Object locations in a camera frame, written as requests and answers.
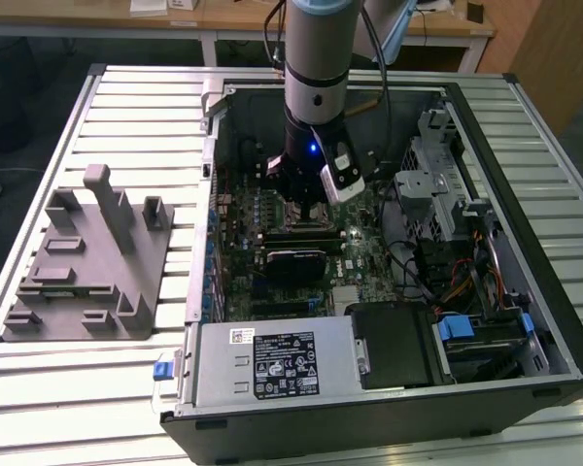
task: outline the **metal table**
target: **metal table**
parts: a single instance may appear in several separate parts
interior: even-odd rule
[[[49,220],[57,187],[82,187],[88,163],[106,163],[132,203],[150,194],[176,214],[156,331],[144,342],[0,343],[0,464],[191,464],[158,424],[153,363],[181,345],[189,286],[191,216],[212,83],[270,78],[259,69],[93,67],[0,275],[0,332],[19,279]],[[351,83],[376,81],[354,72]],[[502,76],[391,74],[390,81],[456,81],[583,320],[583,180],[517,83]],[[479,181],[474,168],[471,177]],[[81,202],[92,200],[78,189]],[[174,387],[162,383],[161,403]],[[278,460],[270,464],[583,464],[583,400],[531,416],[501,434]]]

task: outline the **motherboard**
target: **motherboard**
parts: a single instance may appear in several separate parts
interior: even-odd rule
[[[354,302],[395,300],[391,258],[376,221],[380,202],[381,196],[367,189],[343,205],[318,204],[301,220],[299,208],[275,190],[247,179],[227,187],[219,196],[224,320],[334,316]],[[303,251],[319,253],[326,262],[315,280],[296,280],[316,274],[311,262],[283,283],[272,280],[273,257]]]

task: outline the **table leg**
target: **table leg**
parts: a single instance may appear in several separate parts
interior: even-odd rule
[[[463,56],[463,61],[460,63],[459,73],[475,73],[479,60],[482,59],[482,54],[488,43],[487,37],[474,37],[470,40],[470,44]]]
[[[203,49],[203,62],[205,66],[217,66],[216,58],[216,31],[201,32],[201,47]]]

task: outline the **power supply label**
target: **power supply label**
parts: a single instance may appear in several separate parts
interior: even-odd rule
[[[255,335],[253,352],[257,400],[320,393],[313,332]]]

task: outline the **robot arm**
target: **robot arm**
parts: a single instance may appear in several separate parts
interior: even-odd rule
[[[326,199],[330,204],[345,202],[364,190],[344,122],[361,8],[362,0],[287,2],[285,150],[270,161],[268,177],[279,180],[279,190],[303,211]],[[393,0],[367,2],[366,8],[381,17],[406,11],[401,1]],[[363,28],[359,35],[366,34]],[[357,42],[362,50],[363,41]]]

